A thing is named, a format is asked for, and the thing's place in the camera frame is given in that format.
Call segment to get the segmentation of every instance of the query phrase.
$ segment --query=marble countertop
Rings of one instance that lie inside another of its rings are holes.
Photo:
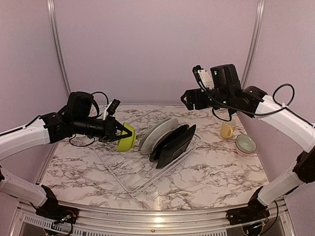
[[[65,202],[120,209],[186,210],[247,203],[258,187],[268,183],[257,154],[240,156],[235,150],[235,137],[246,133],[236,115],[233,118],[238,125],[230,140],[220,137],[221,121],[211,109],[121,105],[116,119],[120,123],[132,121],[155,109],[180,123],[196,124],[201,142],[178,167],[136,199],[123,189],[91,147],[72,146],[68,139],[59,143],[42,184]],[[218,115],[225,118],[226,111],[220,110]],[[82,144],[85,141],[89,142],[85,137],[77,140]]]

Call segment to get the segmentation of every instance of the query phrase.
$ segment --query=yellow mug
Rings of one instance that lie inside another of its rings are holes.
[[[236,120],[232,119],[231,121],[223,121],[221,125],[221,137],[224,139],[232,138],[234,130],[236,128]]]

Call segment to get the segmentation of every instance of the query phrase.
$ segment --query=marble tabletop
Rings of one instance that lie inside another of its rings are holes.
[[[91,147],[72,146],[68,139],[58,144],[42,184],[65,202],[148,210],[243,204],[258,187],[268,184],[257,154],[240,156],[235,150],[235,137],[246,133],[237,115],[233,118],[238,125],[229,140],[221,138],[221,121],[212,115],[211,109],[188,111],[184,106],[121,105],[115,116],[120,123],[130,122],[155,109],[177,118],[182,124],[196,124],[201,142],[187,159],[136,199],[123,189]],[[226,118],[225,110],[217,113]],[[76,144],[89,141],[79,137]]]

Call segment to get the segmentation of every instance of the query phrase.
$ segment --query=white wall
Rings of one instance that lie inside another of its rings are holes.
[[[3,0],[0,7],[0,132],[66,103],[50,30],[47,2]],[[35,182],[50,147],[37,147],[1,162]],[[0,235],[8,230],[18,200],[0,194]]]
[[[291,108],[315,121],[315,1],[266,1],[263,27],[252,65],[249,85],[269,94],[283,83],[291,83],[296,97]],[[290,99],[291,92],[279,100]],[[242,116],[249,135],[258,143],[258,155],[270,180],[283,173],[302,151],[274,128]],[[299,187],[285,198],[298,236],[314,235],[315,184]]]
[[[179,104],[198,87],[197,64],[234,63],[242,75],[257,7],[256,0],[55,2],[71,89],[145,104]]]

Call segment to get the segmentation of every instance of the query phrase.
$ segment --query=robotic arm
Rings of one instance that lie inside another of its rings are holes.
[[[132,131],[125,128],[112,116],[120,101],[114,99],[106,111],[105,119],[97,119],[99,107],[93,95],[86,92],[72,92],[67,105],[58,113],[49,113],[38,116],[30,123],[0,133],[0,161],[23,150],[44,144],[53,144],[74,134],[98,138],[99,142],[112,142],[132,136]],[[92,105],[95,106],[97,115],[90,117]],[[32,203],[37,207],[36,214],[55,219],[65,220],[69,212],[72,223],[75,223],[77,209],[61,206],[50,190],[42,185],[27,182],[0,166],[0,192],[6,193]]]
[[[275,127],[303,149],[293,170],[257,189],[247,207],[231,209],[226,215],[231,225],[262,219],[270,215],[267,206],[275,199],[291,193],[302,183],[315,181],[314,126],[265,91],[254,86],[241,89],[234,65],[216,66],[210,70],[211,76],[200,65],[193,68],[201,88],[187,90],[181,97],[189,110],[213,107],[215,115],[215,110],[227,108],[230,117],[236,111],[243,112]]]

